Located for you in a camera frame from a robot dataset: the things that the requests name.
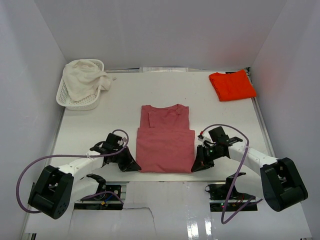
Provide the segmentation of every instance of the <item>folded pink shirt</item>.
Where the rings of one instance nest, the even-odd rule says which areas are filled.
[[[143,173],[191,173],[195,131],[189,130],[189,107],[142,106],[136,138],[136,162]]]

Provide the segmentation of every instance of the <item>white plastic basket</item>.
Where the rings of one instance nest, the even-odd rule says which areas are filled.
[[[104,70],[105,66],[102,61],[97,59],[87,59],[87,60],[97,65],[101,71]],[[59,105],[64,106],[69,110],[74,110],[74,111],[91,110],[97,107],[100,102],[99,96],[100,96],[101,88],[102,87],[99,86],[95,94],[87,96],[86,98],[80,101],[73,101],[68,94],[68,90],[64,80],[61,78],[60,85],[59,85],[58,92],[56,94],[55,99]]]

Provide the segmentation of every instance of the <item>white towel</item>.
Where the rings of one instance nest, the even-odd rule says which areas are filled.
[[[102,90],[109,90],[111,86],[107,73],[86,59],[74,60],[65,65],[62,79],[73,101],[95,94],[99,86],[102,86]]]

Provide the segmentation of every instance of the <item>orange shirt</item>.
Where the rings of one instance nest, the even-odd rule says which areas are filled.
[[[251,85],[245,70],[235,73],[213,73],[209,75],[210,82],[221,102],[254,98],[257,93]]]

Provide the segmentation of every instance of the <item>white wall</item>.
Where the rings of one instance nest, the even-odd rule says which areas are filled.
[[[20,237],[25,213],[16,201],[16,182],[28,163],[52,147],[62,111],[55,95],[65,64],[33,0],[0,0],[1,239]],[[41,166],[23,179],[25,204]]]
[[[251,66],[286,0],[35,0],[67,61]]]
[[[320,1],[288,0],[252,65],[252,81],[277,157],[293,159],[309,193],[302,203],[319,228]]]

